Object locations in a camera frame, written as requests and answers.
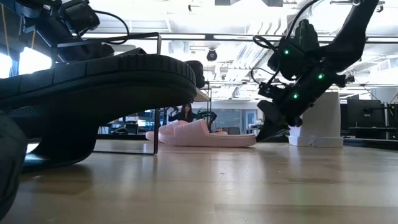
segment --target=woman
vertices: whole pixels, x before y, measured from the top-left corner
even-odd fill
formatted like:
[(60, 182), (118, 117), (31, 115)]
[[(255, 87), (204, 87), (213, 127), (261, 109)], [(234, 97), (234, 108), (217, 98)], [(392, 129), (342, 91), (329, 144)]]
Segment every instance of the woman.
[(191, 123), (198, 116), (197, 114), (192, 113), (191, 104), (182, 105), (181, 112), (175, 114), (174, 116), (172, 115), (172, 113), (169, 114), (169, 121), (179, 120)]

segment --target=black cable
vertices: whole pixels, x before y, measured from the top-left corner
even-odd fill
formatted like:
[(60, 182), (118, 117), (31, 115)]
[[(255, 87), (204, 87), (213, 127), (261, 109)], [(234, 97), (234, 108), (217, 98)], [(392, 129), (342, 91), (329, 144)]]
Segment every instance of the black cable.
[(250, 71), (250, 76), (251, 76), (251, 78), (253, 79), (253, 81), (254, 81), (255, 83), (257, 83), (257, 84), (260, 84), (260, 83), (254, 78), (254, 75), (253, 75), (254, 69), (260, 69), (260, 70), (262, 70), (262, 71), (264, 71), (264, 72), (266, 72), (266, 73), (268, 73), (268, 74), (270, 74), (270, 75), (272, 75), (272, 76), (275, 75), (275, 74), (273, 74), (273, 73), (271, 73), (271, 72), (268, 72), (267, 70), (265, 70), (265, 69), (263, 69), (263, 68), (254, 67), (254, 68), (252, 68), (251, 71)]
[(371, 96), (373, 96), (376, 100), (378, 100), (378, 101), (381, 102), (381, 100), (379, 100), (375, 95), (373, 95), (373, 93), (372, 93), (370, 90), (368, 90), (368, 89), (365, 87), (365, 84), (361, 84), (356, 78), (354, 78), (354, 80), (355, 80), (357, 83), (359, 83), (359, 85), (360, 85), (361, 87), (363, 87)]
[(276, 69), (275, 74), (268, 80), (267, 84), (270, 85), (272, 81), (275, 79), (275, 77), (279, 74), (280, 68), (279, 68), (280, 63), (278, 63), (278, 68)]
[(397, 98), (397, 96), (398, 96), (398, 93), (393, 97), (393, 99), (390, 101), (390, 103), (389, 104), (391, 104), (393, 101), (394, 101), (394, 99), (396, 99)]
[(269, 40), (261, 37), (260, 35), (254, 35), (253, 36), (253, 41), (255, 44), (257, 44), (258, 46), (265, 48), (265, 49), (272, 49), (274, 52), (278, 52), (278, 46), (274, 46)]
[[(122, 22), (123, 25), (125, 26), (127, 35), (130, 35), (129, 27), (127, 26), (126, 22), (125, 22), (124, 20), (122, 20), (119, 16), (114, 15), (114, 14), (109, 13), (109, 12), (103, 12), (103, 11), (97, 11), (97, 10), (94, 10), (94, 12), (97, 13), (97, 14), (104, 14), (104, 15), (107, 15), (107, 16), (111, 16), (111, 17), (113, 17), (113, 18), (119, 20), (119, 21)], [(127, 40), (123, 40), (122, 42), (117, 42), (117, 43), (115, 43), (115, 42), (107, 42), (107, 43), (108, 43), (108, 44), (121, 45), (121, 44), (124, 44), (124, 43), (126, 43), (126, 42), (127, 42)]]

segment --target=metal frame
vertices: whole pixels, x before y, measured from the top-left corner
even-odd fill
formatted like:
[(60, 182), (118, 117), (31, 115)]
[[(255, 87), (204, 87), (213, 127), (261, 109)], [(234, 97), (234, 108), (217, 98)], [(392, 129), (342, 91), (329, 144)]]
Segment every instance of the metal frame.
[[(118, 34), (104, 32), (89, 32), (89, 34)], [(253, 42), (252, 34), (203, 34), (203, 33), (160, 33), (163, 40), (187, 40), (187, 41), (219, 41), (219, 42)], [(271, 42), (280, 42), (283, 35), (261, 35)], [(319, 35), (318, 42), (321, 44), (330, 44), (336, 36)], [(371, 35), (367, 37), (366, 44), (398, 44), (396, 36), (377, 36)]]
[[(156, 46), (156, 54), (160, 55), (160, 51), (162, 48), (162, 37), (158, 32), (152, 32), (147, 34), (131, 34), (122, 37), (111, 37), (111, 38), (103, 38), (103, 39), (88, 39), (88, 40), (74, 40), (59, 44), (54, 44), (51, 46), (51, 60), (52, 67), (55, 66), (58, 57), (58, 49), (62, 47), (73, 47), (80, 46), (86, 44), (97, 44), (103, 42), (113, 42), (119, 40), (134, 40), (134, 39), (146, 39), (150, 37), (157, 37), (157, 46)], [(140, 152), (131, 152), (129, 154), (138, 154), (138, 155), (156, 155), (159, 151), (159, 109), (155, 109), (155, 136), (154, 136), (154, 151), (153, 153), (140, 153)]]
[(19, 75), (19, 60), (21, 59), (20, 53), (16, 50), (9, 49), (9, 55), (5, 53), (11, 59), (11, 67), (9, 71), (9, 77), (18, 76)]
[(199, 89), (199, 90), (205, 90), (206, 93), (207, 93), (207, 96), (209, 97), (209, 100), (206, 101), (206, 103), (207, 103), (207, 108), (206, 108), (206, 110), (207, 110), (207, 113), (208, 113), (208, 112), (211, 112), (211, 95), (212, 95), (213, 91), (212, 91), (212, 89), (210, 88), (210, 83), (209, 83), (209, 81), (206, 81), (205, 83), (206, 83), (206, 85), (207, 85), (207, 88)]

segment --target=pink slipper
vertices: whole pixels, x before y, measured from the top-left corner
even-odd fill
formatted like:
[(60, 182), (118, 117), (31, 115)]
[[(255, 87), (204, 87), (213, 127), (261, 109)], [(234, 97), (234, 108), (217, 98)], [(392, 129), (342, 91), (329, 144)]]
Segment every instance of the pink slipper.
[[(147, 133), (146, 137), (153, 141), (153, 132)], [(255, 145), (256, 137), (255, 134), (227, 135), (225, 132), (210, 134), (206, 121), (201, 119), (160, 127), (159, 141), (172, 146), (248, 147)]]

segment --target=black equipment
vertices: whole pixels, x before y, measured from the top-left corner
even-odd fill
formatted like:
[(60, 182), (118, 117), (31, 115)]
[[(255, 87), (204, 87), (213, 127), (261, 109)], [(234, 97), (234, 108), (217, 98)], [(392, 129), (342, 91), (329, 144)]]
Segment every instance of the black equipment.
[(348, 126), (386, 127), (384, 105), (379, 100), (347, 100)]
[(203, 88), (206, 85), (205, 76), (203, 76), (203, 64), (195, 60), (186, 61), (185, 63), (187, 63), (195, 72), (197, 87)]
[(210, 49), (209, 52), (207, 53), (207, 61), (214, 62), (215, 60), (217, 60), (216, 50)]
[(0, 111), (0, 220), (16, 196), (19, 174), (27, 150), (27, 139), (19, 127)]
[(133, 114), (132, 116), (143, 117), (143, 116), (145, 116), (145, 111), (137, 112), (137, 113)]
[[(36, 29), (49, 46), (81, 40), (81, 36), (88, 30), (98, 27), (100, 20), (88, 3), (85, 0), (72, 0), (65, 4), (61, 0), (0, 0), (0, 4), (23, 18), (24, 32)], [(114, 50), (107, 44), (80, 45), (59, 49), (58, 60), (75, 62), (106, 57), (113, 53)]]
[(217, 118), (217, 114), (212, 112), (212, 111), (198, 111), (198, 117), (197, 119), (207, 119), (207, 129), (211, 132), (211, 125)]
[(111, 131), (111, 134), (138, 134), (138, 124), (125, 124), (124, 127)]
[(395, 128), (395, 132), (389, 133), (389, 139), (398, 140), (398, 105), (393, 103), (388, 105), (388, 126)]
[(356, 138), (386, 139), (396, 131), (386, 126), (385, 109), (379, 100), (347, 100), (349, 129)]
[(227, 132), (229, 135), (240, 135), (241, 134), (241, 129), (239, 127), (222, 128), (222, 130)]
[(343, 137), (352, 136), (348, 124), (348, 105), (340, 104), (340, 134)]
[[(362, 56), (365, 31), (379, 0), (363, 0), (360, 4), (352, 2), (354, 6), (339, 34), (324, 47), (319, 46), (317, 33), (306, 19), (300, 22), (294, 37), (291, 37), (300, 15), (317, 1), (312, 0), (300, 10), (278, 46), (259, 35), (253, 37), (257, 45), (274, 51), (268, 66), (275, 71), (267, 83), (259, 85), (259, 94), (272, 99), (272, 102), (262, 100), (258, 104), (268, 121), (264, 122), (257, 141), (275, 136), (289, 129), (289, 126), (301, 126), (300, 116), (332, 84), (345, 86), (345, 75), (337, 75), (337, 72), (348, 68)], [(295, 83), (286, 84), (284, 88), (273, 85), (272, 81), (279, 72)]]

